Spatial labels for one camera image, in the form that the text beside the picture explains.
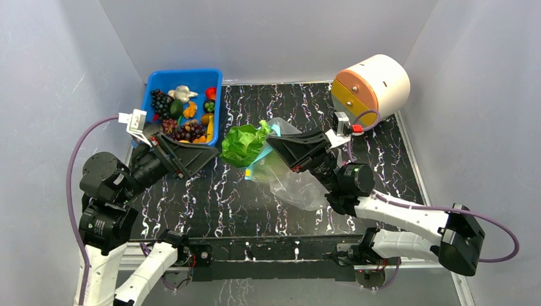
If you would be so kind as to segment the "dark purple grape bunch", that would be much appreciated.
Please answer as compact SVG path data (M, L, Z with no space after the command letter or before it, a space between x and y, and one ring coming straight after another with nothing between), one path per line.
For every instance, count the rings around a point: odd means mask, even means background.
M161 130L177 142L206 143L209 137L206 127L197 120L179 124L176 120L167 119L161 123Z

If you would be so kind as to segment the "clear zip top bag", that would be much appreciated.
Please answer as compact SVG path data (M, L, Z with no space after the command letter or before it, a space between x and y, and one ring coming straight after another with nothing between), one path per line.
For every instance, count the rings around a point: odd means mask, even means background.
M340 162L341 158L337 156L337 177ZM331 195L342 195L340 186L338 192L330 193L310 172L289 169L267 142L255 161L245 168L244 179L267 187L274 196L301 210L326 208L330 205Z

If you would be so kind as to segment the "green toy lettuce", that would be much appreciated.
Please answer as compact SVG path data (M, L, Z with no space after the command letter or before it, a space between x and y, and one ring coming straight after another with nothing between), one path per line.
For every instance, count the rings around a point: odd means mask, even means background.
M249 166L259 155L270 132L265 120L259 121L259 127L252 124L231 127L221 142L220 159L236 168Z

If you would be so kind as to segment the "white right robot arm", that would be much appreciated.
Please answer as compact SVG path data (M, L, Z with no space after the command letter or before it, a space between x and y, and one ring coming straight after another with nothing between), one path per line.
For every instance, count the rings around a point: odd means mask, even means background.
M453 205L442 211L384 196L375 190L374 174L366 163L338 166L333 149L349 136L321 130L268 136L267 143L295 173L317 179L333 211L384 222L398 231L369 228L353 254L368 264L387 258L436 261L463 276L474 276L485 233L467 207Z

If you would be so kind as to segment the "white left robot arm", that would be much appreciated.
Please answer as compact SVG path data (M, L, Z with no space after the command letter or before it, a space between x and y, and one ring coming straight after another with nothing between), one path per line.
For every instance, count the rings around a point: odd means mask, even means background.
M128 166L109 152L85 162L80 180L84 196L78 232L84 248L78 305L140 305L167 268L194 258L187 236L167 229L129 279L115 286L138 215L128 203L169 174L192 177L218 154L215 147L176 142L158 132L149 144L136 147Z

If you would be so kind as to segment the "dark mangosteen with green top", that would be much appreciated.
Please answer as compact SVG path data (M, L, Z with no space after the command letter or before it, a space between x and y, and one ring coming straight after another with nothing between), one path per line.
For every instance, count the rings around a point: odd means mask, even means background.
M214 99L206 99L204 102L205 113L214 113L216 107L216 101Z

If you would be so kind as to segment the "yellow toy banana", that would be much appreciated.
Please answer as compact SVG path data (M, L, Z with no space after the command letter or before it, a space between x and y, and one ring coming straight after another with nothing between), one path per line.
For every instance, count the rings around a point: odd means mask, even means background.
M211 143L213 141L214 139L214 121L213 120L209 121L205 136L206 136L207 143Z

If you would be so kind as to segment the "orange toy fruit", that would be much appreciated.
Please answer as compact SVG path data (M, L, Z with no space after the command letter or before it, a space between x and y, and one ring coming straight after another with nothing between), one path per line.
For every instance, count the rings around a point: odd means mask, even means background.
M192 119L195 117L197 110L198 110L197 104L193 101L189 101L186 104L186 108L183 110L182 115L185 119Z

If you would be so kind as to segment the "green toy avocado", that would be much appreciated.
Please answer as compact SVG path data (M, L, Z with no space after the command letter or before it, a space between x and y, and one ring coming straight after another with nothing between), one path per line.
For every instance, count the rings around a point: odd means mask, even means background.
M170 104L170 111L169 111L170 118L177 120L179 117L183 115L183 111L184 111L184 103L179 99L173 100L172 103Z

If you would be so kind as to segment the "blue plastic bin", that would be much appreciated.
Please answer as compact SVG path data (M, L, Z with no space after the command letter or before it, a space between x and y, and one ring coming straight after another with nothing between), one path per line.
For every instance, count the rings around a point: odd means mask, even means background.
M186 85L193 92L197 92L198 96L192 98L191 101L195 102L198 106L197 113L192 119L185 119L183 115L177 119L181 124L195 119L202 119L204 117L204 102L207 99L205 96L205 90L208 87L217 88L216 107L213 114L214 121L214 139L211 143L207 143L210 146L215 146L218 140L218 126L219 126L219 112L221 110L221 86L223 81L222 72L213 68L201 68L201 69L177 69L177 70L162 70L155 71L150 74L147 80L147 86L145 89L145 95L140 109L147 112L145 127L155 126L161 124L163 120L157 119L152 109L151 91L154 89L160 89L168 94L169 90L174 90L180 85Z

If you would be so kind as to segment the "black toy grape bunch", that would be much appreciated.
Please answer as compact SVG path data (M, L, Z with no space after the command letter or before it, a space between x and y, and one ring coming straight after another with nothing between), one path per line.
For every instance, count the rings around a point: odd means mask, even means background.
M157 119L165 120L170 118L170 107L173 102L173 97L160 89L151 91L151 106L154 110Z

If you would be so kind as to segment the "white toy garlic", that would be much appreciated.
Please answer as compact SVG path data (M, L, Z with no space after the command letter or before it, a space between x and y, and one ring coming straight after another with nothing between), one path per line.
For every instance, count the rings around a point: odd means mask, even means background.
M180 100L182 103L188 103L192 98L198 96L197 92L193 92L186 85L180 85L174 90L169 90L168 95L174 99Z

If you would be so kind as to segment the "cylindrical drawer box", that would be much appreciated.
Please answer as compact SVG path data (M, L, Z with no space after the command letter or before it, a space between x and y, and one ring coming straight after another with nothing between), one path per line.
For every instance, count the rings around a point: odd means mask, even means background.
M330 96L334 108L344 112L364 130L395 114L408 100L410 79L393 58L373 55L341 70L334 78Z

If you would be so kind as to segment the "black base frame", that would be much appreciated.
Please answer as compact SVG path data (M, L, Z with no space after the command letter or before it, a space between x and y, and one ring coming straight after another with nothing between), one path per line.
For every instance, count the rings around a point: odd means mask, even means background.
M193 272L195 282L229 279L384 280L397 259L361 257L362 235L301 235L188 238L171 269Z

